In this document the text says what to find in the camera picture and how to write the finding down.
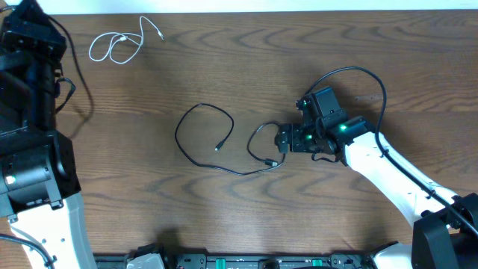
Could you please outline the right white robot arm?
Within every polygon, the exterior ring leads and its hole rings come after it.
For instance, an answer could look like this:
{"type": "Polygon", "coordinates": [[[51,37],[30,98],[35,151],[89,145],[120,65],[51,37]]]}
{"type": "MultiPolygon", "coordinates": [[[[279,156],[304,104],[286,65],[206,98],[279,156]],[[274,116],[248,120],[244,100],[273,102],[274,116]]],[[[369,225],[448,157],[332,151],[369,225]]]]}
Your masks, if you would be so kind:
{"type": "Polygon", "coordinates": [[[392,243],[368,256],[366,268],[476,268],[477,194],[461,197],[398,153],[363,117],[350,118],[330,87],[297,100],[301,123],[279,126],[283,154],[333,155],[362,174],[412,227],[410,245],[392,243]]]}

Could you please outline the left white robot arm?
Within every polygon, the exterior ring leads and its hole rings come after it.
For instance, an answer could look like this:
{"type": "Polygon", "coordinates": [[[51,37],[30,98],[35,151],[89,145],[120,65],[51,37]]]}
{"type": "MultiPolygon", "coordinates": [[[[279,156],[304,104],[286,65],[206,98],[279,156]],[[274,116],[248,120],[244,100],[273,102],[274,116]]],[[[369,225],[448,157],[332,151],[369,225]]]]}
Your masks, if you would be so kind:
{"type": "Polygon", "coordinates": [[[3,241],[33,268],[94,268],[72,141],[56,116],[67,103],[61,60],[67,33],[33,0],[9,7],[1,25],[1,215],[3,241]]]}

